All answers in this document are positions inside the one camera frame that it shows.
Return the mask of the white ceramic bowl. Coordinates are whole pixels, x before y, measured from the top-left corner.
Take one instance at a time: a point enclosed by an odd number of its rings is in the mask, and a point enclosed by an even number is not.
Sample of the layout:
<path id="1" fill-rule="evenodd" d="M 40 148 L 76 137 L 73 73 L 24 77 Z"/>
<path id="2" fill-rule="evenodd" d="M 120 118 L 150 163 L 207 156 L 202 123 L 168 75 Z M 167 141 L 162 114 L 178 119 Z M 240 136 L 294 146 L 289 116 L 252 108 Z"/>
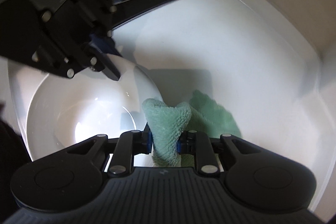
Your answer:
<path id="1" fill-rule="evenodd" d="M 33 160 L 95 135 L 112 139 L 145 128 L 142 103 L 148 98 L 160 100 L 158 88 L 134 63 L 116 55 L 109 58 L 121 73 L 117 81 L 85 69 L 72 79 L 48 75 L 38 86 L 26 122 Z"/>

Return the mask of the green microfiber cloth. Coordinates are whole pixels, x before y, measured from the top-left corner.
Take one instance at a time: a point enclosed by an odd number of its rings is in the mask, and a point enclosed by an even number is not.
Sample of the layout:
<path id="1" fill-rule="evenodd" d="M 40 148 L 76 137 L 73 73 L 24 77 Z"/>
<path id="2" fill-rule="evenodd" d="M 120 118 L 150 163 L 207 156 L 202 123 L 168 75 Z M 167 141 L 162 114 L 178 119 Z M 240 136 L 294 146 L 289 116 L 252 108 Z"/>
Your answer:
<path id="1" fill-rule="evenodd" d="M 153 162 L 156 167 L 189 167 L 194 165 L 191 155 L 179 155 L 178 139 L 184 131 L 204 132 L 219 139 L 222 134 L 241 137 L 233 115 L 222 105 L 198 90 L 189 102 L 168 106 L 156 98 L 142 103 L 148 126 L 153 135 Z"/>

